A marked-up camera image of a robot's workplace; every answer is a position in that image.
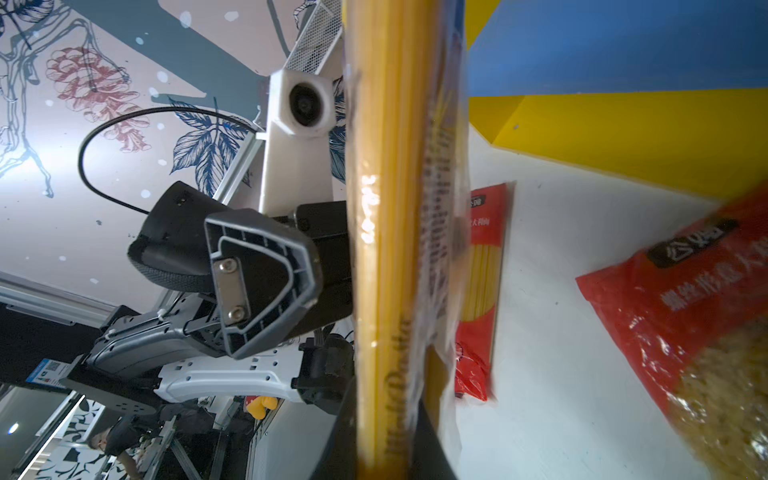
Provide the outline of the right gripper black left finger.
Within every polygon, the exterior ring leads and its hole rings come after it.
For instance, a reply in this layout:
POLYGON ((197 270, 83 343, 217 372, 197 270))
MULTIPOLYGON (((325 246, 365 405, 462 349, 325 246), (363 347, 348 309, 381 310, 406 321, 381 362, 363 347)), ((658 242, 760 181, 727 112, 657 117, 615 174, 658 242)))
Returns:
POLYGON ((326 446, 310 480, 355 480, 357 475, 357 386, 352 378, 326 446))

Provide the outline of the red fusilli bag left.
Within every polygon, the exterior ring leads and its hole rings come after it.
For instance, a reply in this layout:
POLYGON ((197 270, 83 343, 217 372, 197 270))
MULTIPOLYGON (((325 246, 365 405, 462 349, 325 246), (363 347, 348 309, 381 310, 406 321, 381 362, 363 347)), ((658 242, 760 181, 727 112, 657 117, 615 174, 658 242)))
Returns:
POLYGON ((767 188, 577 280, 716 479, 767 475, 767 188))

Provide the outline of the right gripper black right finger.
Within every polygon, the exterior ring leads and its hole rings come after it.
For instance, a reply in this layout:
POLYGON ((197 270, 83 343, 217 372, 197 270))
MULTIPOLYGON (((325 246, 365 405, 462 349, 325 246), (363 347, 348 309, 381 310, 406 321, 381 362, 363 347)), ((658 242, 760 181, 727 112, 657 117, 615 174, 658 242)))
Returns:
POLYGON ((409 479, 457 479, 448 462, 445 452, 443 451, 423 401, 419 403, 418 422, 414 435, 409 479))

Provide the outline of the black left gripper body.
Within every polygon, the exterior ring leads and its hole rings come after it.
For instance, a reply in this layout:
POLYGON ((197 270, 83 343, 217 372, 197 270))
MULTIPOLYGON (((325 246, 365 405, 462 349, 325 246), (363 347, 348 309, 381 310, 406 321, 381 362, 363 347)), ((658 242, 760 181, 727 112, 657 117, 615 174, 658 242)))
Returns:
POLYGON ((127 256, 156 285, 214 296, 217 356, 243 359, 352 312, 343 201, 268 217, 176 182, 147 214, 127 256))

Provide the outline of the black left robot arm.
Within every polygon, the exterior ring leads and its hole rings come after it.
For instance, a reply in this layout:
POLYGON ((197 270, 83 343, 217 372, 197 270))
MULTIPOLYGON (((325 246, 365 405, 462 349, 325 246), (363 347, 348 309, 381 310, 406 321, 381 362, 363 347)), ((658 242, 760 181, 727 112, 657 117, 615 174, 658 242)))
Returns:
POLYGON ((336 414, 354 375, 347 208, 233 209, 178 182, 128 257, 178 298, 117 308, 65 387, 127 414, 208 396, 267 396, 336 414))

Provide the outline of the red spaghetti pack inner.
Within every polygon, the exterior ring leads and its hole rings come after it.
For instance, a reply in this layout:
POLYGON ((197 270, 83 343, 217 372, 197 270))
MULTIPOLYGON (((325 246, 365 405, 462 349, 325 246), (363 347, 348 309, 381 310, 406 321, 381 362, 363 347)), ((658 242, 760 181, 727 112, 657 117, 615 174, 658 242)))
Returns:
POLYGON ((456 333, 455 394, 491 396, 492 352, 500 295, 511 185, 471 193, 470 268, 456 333))

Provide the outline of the yellow wooden shelf unit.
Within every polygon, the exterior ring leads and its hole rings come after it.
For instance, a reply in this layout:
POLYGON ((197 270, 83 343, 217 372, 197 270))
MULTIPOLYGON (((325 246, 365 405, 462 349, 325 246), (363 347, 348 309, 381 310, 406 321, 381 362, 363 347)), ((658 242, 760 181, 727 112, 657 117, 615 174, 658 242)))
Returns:
POLYGON ((492 146, 712 198, 767 178, 763 1, 470 1, 492 146))

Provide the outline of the dark blue spaghetti pack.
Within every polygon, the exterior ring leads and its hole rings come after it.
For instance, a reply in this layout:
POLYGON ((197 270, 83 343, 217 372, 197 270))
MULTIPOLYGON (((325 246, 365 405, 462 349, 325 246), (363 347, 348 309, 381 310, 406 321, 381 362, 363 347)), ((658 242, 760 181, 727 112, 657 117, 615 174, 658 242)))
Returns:
POLYGON ((409 479, 419 403, 450 464, 469 266, 466 5, 344 5, 356 479, 409 479))

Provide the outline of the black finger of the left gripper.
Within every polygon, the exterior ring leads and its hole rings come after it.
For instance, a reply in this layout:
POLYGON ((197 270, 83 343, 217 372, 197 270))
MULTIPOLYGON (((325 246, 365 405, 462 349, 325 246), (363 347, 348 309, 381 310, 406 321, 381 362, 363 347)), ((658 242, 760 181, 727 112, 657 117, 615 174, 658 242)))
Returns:
POLYGON ((242 360, 276 347, 322 292, 313 241, 251 209, 211 214, 204 227, 226 354, 242 360))

